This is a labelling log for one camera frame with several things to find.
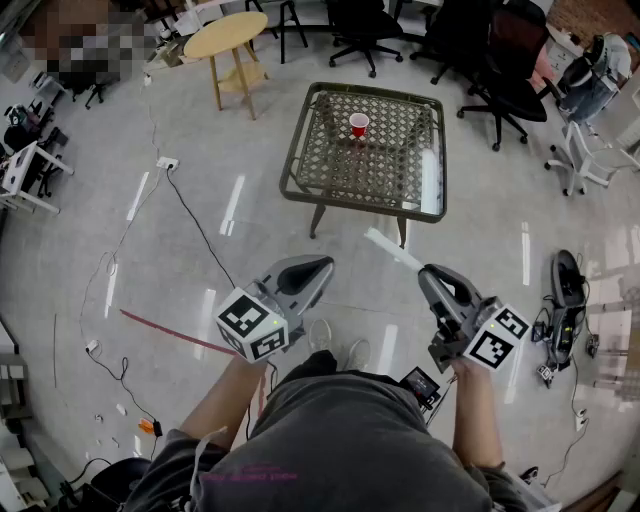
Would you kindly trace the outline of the rattan glass-top table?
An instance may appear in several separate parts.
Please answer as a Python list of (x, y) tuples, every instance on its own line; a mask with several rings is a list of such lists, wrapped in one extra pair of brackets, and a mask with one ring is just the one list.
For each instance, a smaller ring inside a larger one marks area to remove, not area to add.
[[(353, 113), (369, 119), (354, 137)], [(440, 101), (413, 93), (314, 82), (306, 94), (279, 180), (284, 198), (315, 207), (314, 238), (329, 207), (393, 217), (399, 243), (410, 220), (447, 212), (447, 151)]]

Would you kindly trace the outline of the black office chair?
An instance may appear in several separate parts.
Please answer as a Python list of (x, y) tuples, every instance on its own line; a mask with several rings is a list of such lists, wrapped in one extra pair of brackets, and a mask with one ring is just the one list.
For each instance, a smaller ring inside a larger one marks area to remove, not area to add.
[(472, 81), (484, 57), (494, 12), (504, 0), (443, 0), (424, 36), (423, 49), (410, 55), (439, 60), (442, 67), (431, 78), (437, 85), (453, 68)]
[(399, 63), (403, 61), (399, 51), (378, 44), (404, 35), (399, 22), (385, 10), (384, 0), (326, 0), (326, 6), (334, 46), (346, 44), (343, 50), (329, 57), (331, 68), (336, 67), (339, 58), (359, 52), (369, 63), (368, 76), (375, 78), (372, 51), (393, 55)]

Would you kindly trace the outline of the small black display screen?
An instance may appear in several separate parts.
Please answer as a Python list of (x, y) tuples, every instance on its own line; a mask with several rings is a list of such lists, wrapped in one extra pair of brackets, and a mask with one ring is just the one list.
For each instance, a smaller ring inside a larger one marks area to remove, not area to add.
[(400, 386), (410, 391), (418, 403), (427, 410), (432, 410), (441, 398), (440, 385), (419, 367), (415, 367), (403, 377)]

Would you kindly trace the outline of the grey metal cabinet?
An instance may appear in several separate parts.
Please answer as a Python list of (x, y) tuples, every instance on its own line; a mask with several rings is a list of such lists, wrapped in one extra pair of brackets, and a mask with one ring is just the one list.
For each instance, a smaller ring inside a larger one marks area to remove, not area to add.
[(0, 353), (0, 419), (32, 417), (25, 394), (27, 376), (27, 364), (20, 354)]

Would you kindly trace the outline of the spare grey gripper device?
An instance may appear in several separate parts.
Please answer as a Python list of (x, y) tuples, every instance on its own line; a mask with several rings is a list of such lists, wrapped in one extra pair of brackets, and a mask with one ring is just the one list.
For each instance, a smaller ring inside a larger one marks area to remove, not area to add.
[(576, 257), (562, 249), (551, 260), (551, 293), (534, 322), (532, 341), (545, 347), (546, 362), (537, 374), (550, 389), (555, 374), (567, 369), (581, 333), (587, 305), (586, 278)]

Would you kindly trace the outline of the white rolling chair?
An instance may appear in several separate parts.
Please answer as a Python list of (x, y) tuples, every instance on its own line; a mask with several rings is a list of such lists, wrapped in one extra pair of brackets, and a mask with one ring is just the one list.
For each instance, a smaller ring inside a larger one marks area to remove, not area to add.
[(608, 188), (615, 174), (623, 169), (640, 173), (640, 161), (624, 149), (610, 143), (591, 148), (577, 123), (567, 123), (562, 133), (561, 141), (550, 146), (553, 157), (544, 163), (544, 169), (566, 173), (566, 184), (562, 188), (565, 197), (575, 191), (585, 195), (588, 183)]

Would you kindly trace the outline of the white shelf cabinet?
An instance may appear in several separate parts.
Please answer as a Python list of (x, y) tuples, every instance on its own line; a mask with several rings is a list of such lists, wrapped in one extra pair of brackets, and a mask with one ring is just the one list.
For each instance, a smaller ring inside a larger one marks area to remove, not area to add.
[(552, 81), (557, 84), (568, 66), (583, 54), (583, 48), (572, 41), (569, 32), (558, 30), (550, 24), (547, 24), (547, 29), (547, 57), (554, 74)]

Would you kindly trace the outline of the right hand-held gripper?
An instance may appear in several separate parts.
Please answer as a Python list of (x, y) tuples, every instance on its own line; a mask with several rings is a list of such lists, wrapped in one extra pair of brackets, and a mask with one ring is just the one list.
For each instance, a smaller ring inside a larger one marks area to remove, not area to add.
[(448, 267), (425, 265), (418, 283), (439, 319), (428, 350), (441, 373), (461, 358), (498, 371), (530, 333), (530, 323), (511, 304), (482, 299), (468, 279)]

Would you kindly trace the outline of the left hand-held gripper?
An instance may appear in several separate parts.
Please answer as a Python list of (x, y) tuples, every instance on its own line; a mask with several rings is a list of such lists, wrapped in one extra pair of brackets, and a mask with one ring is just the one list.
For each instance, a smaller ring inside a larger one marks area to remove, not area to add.
[(315, 306), (334, 273), (334, 259), (301, 255), (274, 263), (260, 279), (236, 287), (215, 313), (222, 339), (249, 363), (286, 352), (304, 334), (300, 316)]

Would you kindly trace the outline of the person's right forearm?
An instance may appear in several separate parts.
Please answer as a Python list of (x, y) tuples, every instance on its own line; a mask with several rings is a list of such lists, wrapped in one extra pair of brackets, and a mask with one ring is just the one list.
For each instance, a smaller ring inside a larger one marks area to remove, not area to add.
[(451, 363), (457, 377), (452, 449), (465, 466), (497, 468), (503, 463), (490, 372), (466, 358)]

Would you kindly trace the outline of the person's black trousers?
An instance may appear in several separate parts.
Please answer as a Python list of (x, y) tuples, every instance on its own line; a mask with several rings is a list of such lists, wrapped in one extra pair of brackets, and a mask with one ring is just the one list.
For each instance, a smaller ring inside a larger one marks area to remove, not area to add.
[(270, 394), (269, 401), (400, 401), (407, 397), (408, 392), (390, 378), (360, 371), (338, 371), (336, 358), (328, 350), (322, 350), (291, 370)]

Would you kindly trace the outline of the person's white shoe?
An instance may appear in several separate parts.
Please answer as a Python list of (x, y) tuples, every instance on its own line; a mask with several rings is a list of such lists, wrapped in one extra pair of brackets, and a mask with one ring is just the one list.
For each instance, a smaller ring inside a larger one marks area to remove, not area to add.
[(371, 358), (371, 346), (368, 340), (358, 339), (348, 352), (345, 364), (346, 371), (364, 371)]
[(330, 351), (332, 348), (332, 330), (325, 319), (315, 319), (308, 329), (308, 345), (311, 354)]

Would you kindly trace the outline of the white desk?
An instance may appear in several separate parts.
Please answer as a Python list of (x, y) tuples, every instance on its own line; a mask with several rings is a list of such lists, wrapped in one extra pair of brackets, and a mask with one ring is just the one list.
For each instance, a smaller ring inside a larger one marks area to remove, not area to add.
[(30, 213), (34, 212), (34, 207), (39, 207), (57, 215), (60, 213), (59, 208), (22, 189), (35, 155), (41, 156), (55, 168), (69, 175), (75, 173), (72, 167), (39, 147), (37, 142), (32, 142), (10, 158), (0, 183), (0, 203), (11, 209), (23, 209)]

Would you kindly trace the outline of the person's grey shirt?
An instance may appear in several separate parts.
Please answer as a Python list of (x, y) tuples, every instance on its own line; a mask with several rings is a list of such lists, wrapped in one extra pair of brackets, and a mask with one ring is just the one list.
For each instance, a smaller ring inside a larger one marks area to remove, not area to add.
[(462, 464), (407, 391), (351, 374), (297, 379), (226, 451), (173, 430), (123, 512), (527, 512), (501, 467)]

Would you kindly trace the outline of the person's right white shoe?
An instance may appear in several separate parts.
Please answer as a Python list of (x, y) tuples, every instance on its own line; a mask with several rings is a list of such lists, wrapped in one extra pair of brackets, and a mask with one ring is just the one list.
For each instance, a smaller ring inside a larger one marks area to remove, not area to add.
[(371, 358), (371, 346), (368, 340), (358, 339), (348, 352), (345, 364), (346, 371), (364, 371)]

